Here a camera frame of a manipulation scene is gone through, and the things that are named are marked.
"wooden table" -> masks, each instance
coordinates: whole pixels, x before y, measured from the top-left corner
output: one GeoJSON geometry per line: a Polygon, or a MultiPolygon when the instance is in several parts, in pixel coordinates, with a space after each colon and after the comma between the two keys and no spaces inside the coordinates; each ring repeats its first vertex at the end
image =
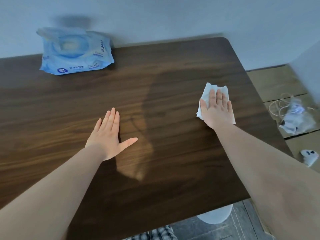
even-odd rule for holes
{"type": "Polygon", "coordinates": [[[0,60],[0,206],[85,145],[99,117],[120,112],[120,138],[69,239],[122,239],[249,197],[215,132],[196,118],[206,82],[227,85],[236,125],[290,154],[225,38],[114,49],[115,63],[63,76],[41,57],[0,60]]]}

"white stool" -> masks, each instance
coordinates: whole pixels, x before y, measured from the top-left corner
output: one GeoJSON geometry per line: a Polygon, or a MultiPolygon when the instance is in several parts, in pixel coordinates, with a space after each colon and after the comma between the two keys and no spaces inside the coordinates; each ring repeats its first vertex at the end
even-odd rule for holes
{"type": "Polygon", "coordinates": [[[201,215],[198,215],[197,217],[206,223],[209,224],[219,224],[224,222],[231,214],[233,205],[227,205],[224,207],[221,207],[216,210],[212,210],[206,213],[203,213],[201,215]]]}

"beige floor tile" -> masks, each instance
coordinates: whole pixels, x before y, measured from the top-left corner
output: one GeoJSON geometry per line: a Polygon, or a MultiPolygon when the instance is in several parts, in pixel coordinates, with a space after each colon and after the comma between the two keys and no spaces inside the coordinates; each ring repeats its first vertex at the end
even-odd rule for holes
{"type": "MultiPolygon", "coordinates": [[[[286,140],[285,142],[287,143],[288,147],[290,148],[294,158],[296,158],[300,162],[303,161],[303,157],[302,157],[300,151],[302,151],[304,149],[313,150],[313,151],[316,151],[318,154],[320,154],[320,130],[286,140]]],[[[320,159],[319,158],[311,166],[311,169],[320,173],[320,159]]]]}
{"type": "MultiPolygon", "coordinates": [[[[307,130],[305,131],[304,133],[306,132],[312,132],[312,131],[315,131],[315,130],[318,130],[320,129],[320,111],[319,109],[317,109],[317,105],[313,102],[313,99],[312,97],[309,95],[309,94],[304,94],[304,95],[300,95],[300,96],[295,96],[296,98],[300,99],[302,101],[302,105],[307,108],[307,107],[311,107],[311,108],[314,108],[314,110],[312,109],[307,109],[307,111],[313,116],[314,120],[316,121],[316,126],[313,128],[313,129],[310,129],[310,130],[307,130]]],[[[264,105],[266,106],[267,109],[269,109],[269,105],[271,104],[272,102],[266,102],[264,103],[264,105]]],[[[278,110],[277,110],[277,107],[275,104],[272,104],[270,106],[270,110],[274,113],[274,114],[278,114],[278,110]]],[[[281,114],[285,113],[287,111],[287,108],[285,109],[282,109],[281,111],[281,114]]],[[[290,136],[293,136],[292,134],[288,134],[285,132],[284,129],[280,128],[279,127],[279,124],[282,120],[282,117],[277,117],[273,114],[271,114],[271,117],[277,122],[277,125],[278,125],[278,129],[279,131],[281,132],[282,136],[284,138],[287,138],[287,137],[290,137],[290,136]]]]}
{"type": "Polygon", "coordinates": [[[293,96],[307,93],[288,65],[251,71],[247,74],[263,102],[280,99],[281,94],[286,92],[293,96]]]}

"black and white plaid clothing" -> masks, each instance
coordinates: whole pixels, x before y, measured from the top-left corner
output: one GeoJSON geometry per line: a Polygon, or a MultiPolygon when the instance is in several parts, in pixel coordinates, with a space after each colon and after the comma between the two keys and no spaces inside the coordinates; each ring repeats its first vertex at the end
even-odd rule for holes
{"type": "Polygon", "coordinates": [[[152,231],[126,238],[126,240],[178,240],[171,226],[163,226],[152,231]]]}

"white wipe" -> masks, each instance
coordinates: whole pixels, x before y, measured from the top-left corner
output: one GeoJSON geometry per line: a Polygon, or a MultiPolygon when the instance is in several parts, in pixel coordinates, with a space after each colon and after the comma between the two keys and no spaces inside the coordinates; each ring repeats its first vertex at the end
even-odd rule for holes
{"type": "MultiPolygon", "coordinates": [[[[204,91],[202,93],[201,98],[205,101],[205,103],[207,104],[207,108],[209,107],[209,97],[210,97],[210,90],[214,89],[214,91],[217,93],[218,89],[221,89],[221,92],[224,93],[226,95],[227,100],[229,101],[229,91],[227,86],[224,87],[218,87],[217,85],[211,85],[210,83],[207,82],[207,84],[205,85],[204,91]]],[[[202,115],[201,115],[201,107],[200,107],[200,102],[199,102],[199,108],[198,108],[198,112],[197,112],[197,117],[202,119],[202,115]]],[[[235,116],[233,115],[233,124],[236,123],[235,121],[235,116]]]]}

